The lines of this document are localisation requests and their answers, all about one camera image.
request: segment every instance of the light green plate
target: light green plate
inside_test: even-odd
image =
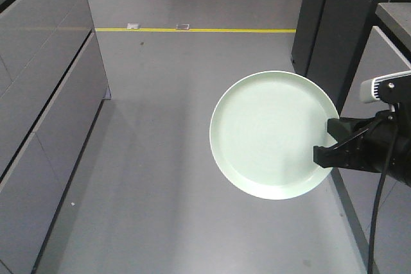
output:
[[[319,185],[331,171],[313,162],[314,146],[331,146],[327,120],[338,118],[327,94],[294,73],[250,75],[221,97],[210,144],[236,187],[265,199],[287,199]]]

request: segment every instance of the floor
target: floor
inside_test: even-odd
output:
[[[96,28],[295,28],[301,0],[89,0]],[[37,274],[365,273],[327,178],[249,196],[209,149],[213,108],[258,71],[293,71],[292,33],[98,31],[105,101]]]

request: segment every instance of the yellow tape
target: yellow tape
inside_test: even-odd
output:
[[[295,33],[295,29],[230,29],[230,28],[193,28],[176,30],[174,28],[96,28],[98,32],[202,32],[202,33]]]

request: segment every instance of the black cable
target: black cable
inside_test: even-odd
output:
[[[384,163],[384,169],[381,173],[380,181],[378,182],[378,187],[377,187],[377,191],[376,191],[375,199],[374,199],[374,206],[372,208],[371,230],[370,230],[370,239],[369,239],[369,246],[368,246],[368,270],[367,270],[368,274],[372,274],[372,271],[373,271],[375,231],[376,231],[376,226],[377,226],[377,215],[378,215],[378,207],[380,206],[381,193],[383,191],[385,177],[387,175],[388,166],[391,161],[392,152],[394,151],[394,145],[396,143],[397,135],[398,135],[398,125],[394,121],[393,121],[394,126],[395,126],[394,135],[392,136],[390,147],[387,153],[387,158],[385,159],[385,163]]]

